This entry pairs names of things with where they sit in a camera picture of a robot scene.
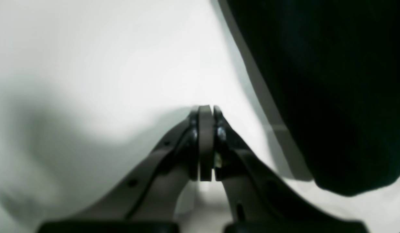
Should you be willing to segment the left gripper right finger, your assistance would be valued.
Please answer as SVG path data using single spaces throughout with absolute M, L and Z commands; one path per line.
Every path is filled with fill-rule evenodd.
M 225 233 L 366 233 L 311 205 L 265 165 L 214 106 L 214 171 L 233 216 Z

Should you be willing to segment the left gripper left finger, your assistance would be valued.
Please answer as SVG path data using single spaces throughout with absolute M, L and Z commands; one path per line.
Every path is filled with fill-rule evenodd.
M 39 233 L 178 233 L 174 211 L 190 181 L 211 181 L 213 115 L 194 106 L 142 162 L 90 207 Z

